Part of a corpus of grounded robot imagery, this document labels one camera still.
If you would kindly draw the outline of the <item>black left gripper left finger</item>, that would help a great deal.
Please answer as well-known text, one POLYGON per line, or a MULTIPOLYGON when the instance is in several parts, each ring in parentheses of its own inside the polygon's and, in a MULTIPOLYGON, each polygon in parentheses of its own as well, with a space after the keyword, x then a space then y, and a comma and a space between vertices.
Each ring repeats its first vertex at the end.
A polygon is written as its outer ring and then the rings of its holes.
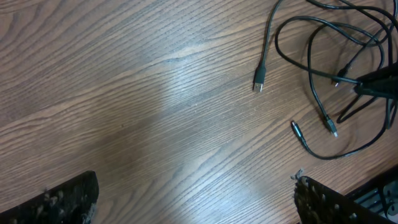
POLYGON ((1 223, 90 224, 98 197, 98 179, 96 173, 89 170, 1 212, 1 223))

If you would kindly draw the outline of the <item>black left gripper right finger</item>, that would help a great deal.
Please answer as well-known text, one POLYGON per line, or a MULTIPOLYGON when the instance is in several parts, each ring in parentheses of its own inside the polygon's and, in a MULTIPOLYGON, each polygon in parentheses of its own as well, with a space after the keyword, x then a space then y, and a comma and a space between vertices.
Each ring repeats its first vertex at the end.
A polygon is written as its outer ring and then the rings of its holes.
POLYGON ((301 170, 292 179, 300 223, 394 223, 355 203, 347 194, 302 175, 301 170))

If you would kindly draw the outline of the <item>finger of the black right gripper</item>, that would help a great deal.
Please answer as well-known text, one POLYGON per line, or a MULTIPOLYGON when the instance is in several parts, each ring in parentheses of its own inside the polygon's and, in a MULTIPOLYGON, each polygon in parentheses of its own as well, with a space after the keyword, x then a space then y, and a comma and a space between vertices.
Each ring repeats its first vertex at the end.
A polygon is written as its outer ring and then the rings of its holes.
POLYGON ((369 95, 387 99, 397 99, 397 62, 357 79, 354 87, 358 95, 369 95))

